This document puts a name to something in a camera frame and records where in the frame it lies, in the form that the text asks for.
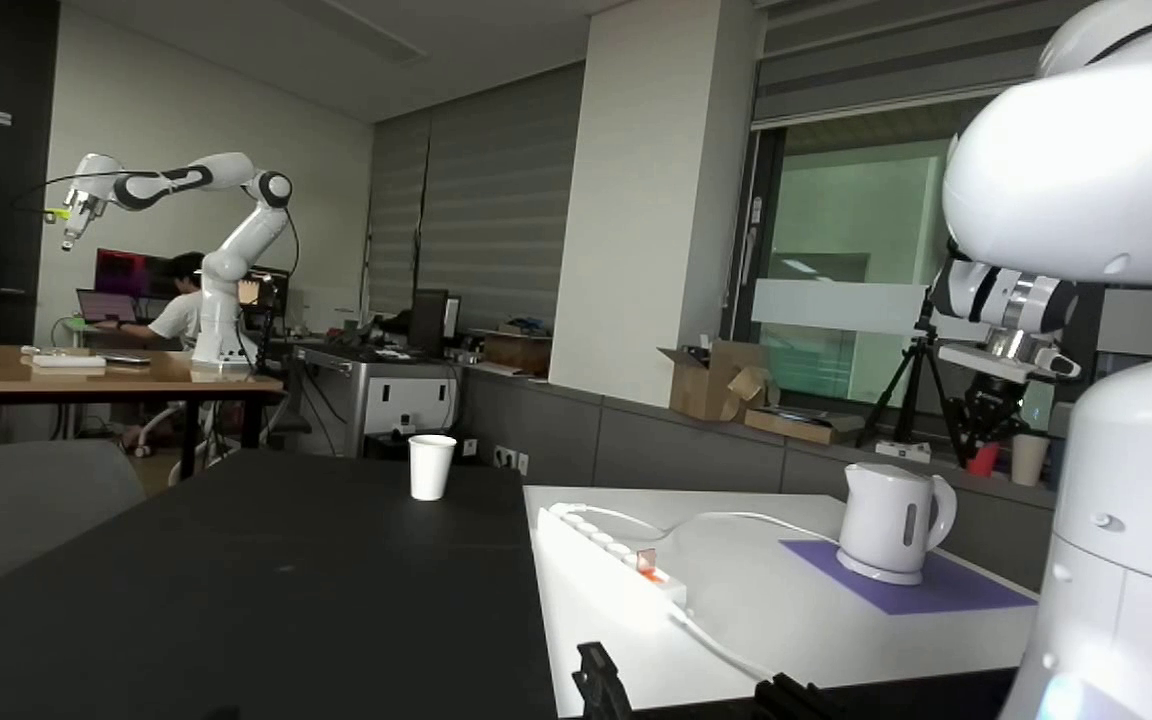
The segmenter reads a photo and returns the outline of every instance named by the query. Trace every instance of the white table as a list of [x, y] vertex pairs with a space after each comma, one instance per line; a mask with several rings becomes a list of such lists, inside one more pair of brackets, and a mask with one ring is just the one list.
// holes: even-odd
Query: white table
[[[657, 564], [687, 586], [687, 611], [721, 649], [768, 678], [784, 673], [794, 685], [849, 688], [1017, 670], [1034, 621], [1034, 606], [888, 616], [858, 599], [784, 549], [784, 540], [836, 540], [845, 505], [833, 498], [543, 485], [525, 488], [525, 498], [560, 715], [579, 715], [582, 708], [572, 673], [579, 670], [574, 646], [588, 639], [601, 639], [617, 660], [633, 708], [750, 696], [750, 678], [680, 634], [661, 611], [661, 598], [634, 586], [640, 577], [620, 572], [611, 561], [596, 564], [572, 551], [572, 540], [556, 534], [537, 534], [540, 509], [552, 505], [617, 509], [657, 529], [701, 513], [760, 513], [794, 523], [801, 534], [762, 520], [707, 518], [685, 523], [657, 551]], [[653, 543], [653, 534], [626, 520], [596, 513], [582, 513], [582, 520], [633, 549]], [[1030, 599], [1030, 592], [1008, 581], [994, 586]]]

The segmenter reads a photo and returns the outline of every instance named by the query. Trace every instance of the purple mat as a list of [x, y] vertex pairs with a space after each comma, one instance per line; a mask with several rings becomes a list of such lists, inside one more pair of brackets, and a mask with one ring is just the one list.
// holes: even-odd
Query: purple mat
[[1030, 606], [1024, 592], [1017, 592], [993, 577], [975, 577], [964, 564], [945, 561], [936, 551], [928, 551], [928, 561], [924, 561], [924, 586], [880, 586], [880, 581], [849, 572], [836, 561], [836, 543], [829, 543], [829, 540], [784, 540], [784, 549], [793, 549], [801, 561], [807, 561], [813, 568], [818, 568], [825, 577], [833, 577], [836, 586], [845, 586], [849, 592], [854, 592], [858, 599], [868, 599], [872, 609], [880, 609], [888, 616]]

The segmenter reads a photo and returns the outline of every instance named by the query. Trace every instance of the kettle handle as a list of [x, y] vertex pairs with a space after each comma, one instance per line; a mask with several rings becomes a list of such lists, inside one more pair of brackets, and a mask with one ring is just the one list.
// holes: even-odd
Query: kettle handle
[[951, 520], [959, 518], [959, 498], [951, 494], [945, 477], [933, 477], [933, 505], [936, 505], [936, 520], [928, 529], [928, 549], [940, 549]]

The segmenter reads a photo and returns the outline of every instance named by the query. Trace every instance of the ceiling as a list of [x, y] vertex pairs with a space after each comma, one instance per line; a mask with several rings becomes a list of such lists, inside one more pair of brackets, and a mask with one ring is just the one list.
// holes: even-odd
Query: ceiling
[[626, 0], [62, 0], [287, 96], [386, 121], [582, 58]]

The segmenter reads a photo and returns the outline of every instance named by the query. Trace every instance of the black table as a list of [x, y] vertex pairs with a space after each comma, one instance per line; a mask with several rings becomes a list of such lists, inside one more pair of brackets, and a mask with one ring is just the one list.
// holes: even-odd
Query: black table
[[552, 715], [516, 479], [403, 473], [235, 452], [0, 581], [0, 715]]

